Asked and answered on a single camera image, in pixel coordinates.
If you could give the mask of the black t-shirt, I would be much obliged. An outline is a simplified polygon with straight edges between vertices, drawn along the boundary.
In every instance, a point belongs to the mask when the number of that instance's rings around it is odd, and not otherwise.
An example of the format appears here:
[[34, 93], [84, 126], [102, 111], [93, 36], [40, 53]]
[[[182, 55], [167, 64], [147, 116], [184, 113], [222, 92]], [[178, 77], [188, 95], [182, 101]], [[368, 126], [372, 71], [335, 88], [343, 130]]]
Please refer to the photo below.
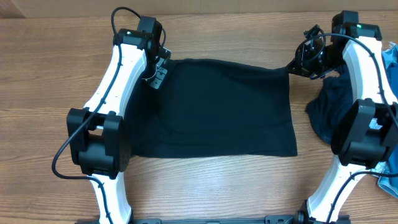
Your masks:
[[185, 59], [166, 70], [159, 89], [139, 82], [129, 100], [132, 155], [297, 155], [284, 68]]

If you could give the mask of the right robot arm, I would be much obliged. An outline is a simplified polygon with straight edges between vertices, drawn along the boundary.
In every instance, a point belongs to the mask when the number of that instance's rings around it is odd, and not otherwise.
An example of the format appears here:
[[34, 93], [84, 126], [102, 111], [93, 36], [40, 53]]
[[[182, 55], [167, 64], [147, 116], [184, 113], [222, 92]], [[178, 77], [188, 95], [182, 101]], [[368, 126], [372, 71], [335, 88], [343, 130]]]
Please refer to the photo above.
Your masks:
[[289, 73], [311, 80], [347, 65], [353, 104], [334, 129], [331, 166], [295, 215], [269, 215], [267, 223], [350, 223], [339, 214], [356, 184], [373, 174], [397, 146], [397, 98], [386, 77], [379, 26], [359, 22], [356, 11], [332, 18], [331, 32], [313, 26], [304, 33]]

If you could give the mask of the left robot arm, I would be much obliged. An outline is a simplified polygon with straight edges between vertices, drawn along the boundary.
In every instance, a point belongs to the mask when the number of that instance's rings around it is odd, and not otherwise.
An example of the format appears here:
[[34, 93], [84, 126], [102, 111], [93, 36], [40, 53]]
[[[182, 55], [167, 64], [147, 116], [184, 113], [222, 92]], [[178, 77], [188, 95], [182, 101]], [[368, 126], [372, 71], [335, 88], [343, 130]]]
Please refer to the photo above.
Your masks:
[[94, 95], [82, 109], [72, 108], [68, 113], [72, 161], [93, 185], [100, 211], [98, 223], [133, 221], [124, 184], [131, 157], [124, 116], [140, 84], [160, 88], [171, 54], [164, 42], [164, 28], [154, 17], [142, 16], [137, 29], [118, 31], [112, 59]]

